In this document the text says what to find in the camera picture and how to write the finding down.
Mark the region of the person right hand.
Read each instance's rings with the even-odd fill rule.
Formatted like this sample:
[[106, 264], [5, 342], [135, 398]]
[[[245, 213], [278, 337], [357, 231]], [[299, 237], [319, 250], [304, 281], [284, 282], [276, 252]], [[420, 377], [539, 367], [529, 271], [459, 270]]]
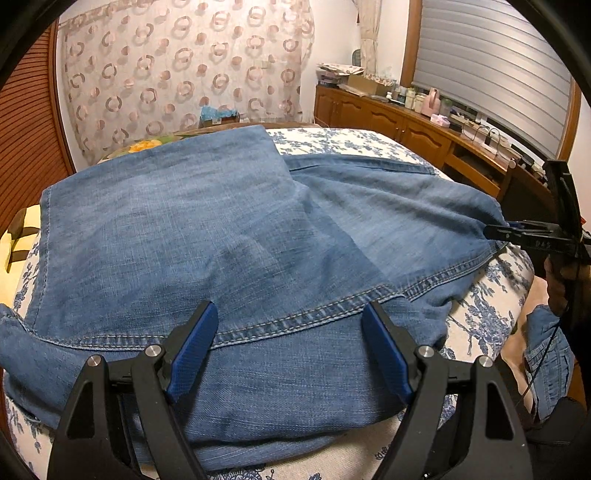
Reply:
[[567, 292], [569, 287], [582, 289], [579, 305], [584, 316], [590, 315], [590, 266], [567, 265], [560, 257], [550, 255], [544, 263], [547, 281], [548, 305], [554, 315], [560, 317], [572, 298]]

